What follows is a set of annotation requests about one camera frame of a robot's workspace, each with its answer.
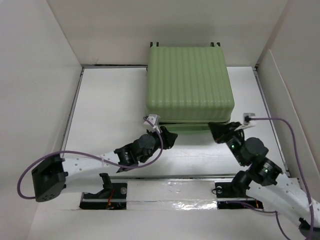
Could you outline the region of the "green hard-shell suitcase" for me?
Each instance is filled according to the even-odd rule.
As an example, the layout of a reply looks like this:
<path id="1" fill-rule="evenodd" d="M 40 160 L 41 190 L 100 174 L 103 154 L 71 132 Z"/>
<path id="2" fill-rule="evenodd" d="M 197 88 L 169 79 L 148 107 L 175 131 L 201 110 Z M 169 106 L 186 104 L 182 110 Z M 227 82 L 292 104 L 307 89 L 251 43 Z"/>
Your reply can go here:
<path id="1" fill-rule="evenodd" d="M 171 131 L 200 132 L 227 124 L 235 99 L 220 42 L 207 46 L 151 43 L 145 113 Z"/>

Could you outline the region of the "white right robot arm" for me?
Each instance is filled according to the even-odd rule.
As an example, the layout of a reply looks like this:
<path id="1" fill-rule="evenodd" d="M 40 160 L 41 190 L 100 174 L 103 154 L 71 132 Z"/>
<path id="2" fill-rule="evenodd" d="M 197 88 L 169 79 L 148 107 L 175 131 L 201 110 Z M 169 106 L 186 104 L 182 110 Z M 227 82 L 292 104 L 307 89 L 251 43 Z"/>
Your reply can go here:
<path id="1" fill-rule="evenodd" d="M 231 191 L 266 203 L 295 224 L 307 240 L 320 238 L 320 203 L 310 190 L 301 189 L 271 159 L 268 148 L 257 137 L 245 138 L 249 124 L 209 122 L 208 127 L 217 144 L 226 144 L 240 166 L 231 181 Z"/>

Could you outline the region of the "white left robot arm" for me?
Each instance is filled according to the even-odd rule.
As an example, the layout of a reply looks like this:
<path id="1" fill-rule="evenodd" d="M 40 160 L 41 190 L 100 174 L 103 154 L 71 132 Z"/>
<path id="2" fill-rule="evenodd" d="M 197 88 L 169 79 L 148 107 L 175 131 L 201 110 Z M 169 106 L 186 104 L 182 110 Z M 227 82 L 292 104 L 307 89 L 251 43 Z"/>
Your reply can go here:
<path id="1" fill-rule="evenodd" d="M 50 153 L 37 160 L 31 171 L 35 200 L 47 202 L 62 193 L 76 192 L 107 198 L 113 190 L 111 175 L 151 165 L 149 159 L 171 149 L 177 138 L 178 134 L 160 126 L 99 156 L 73 151 L 76 158 L 63 158 L 60 152 Z"/>

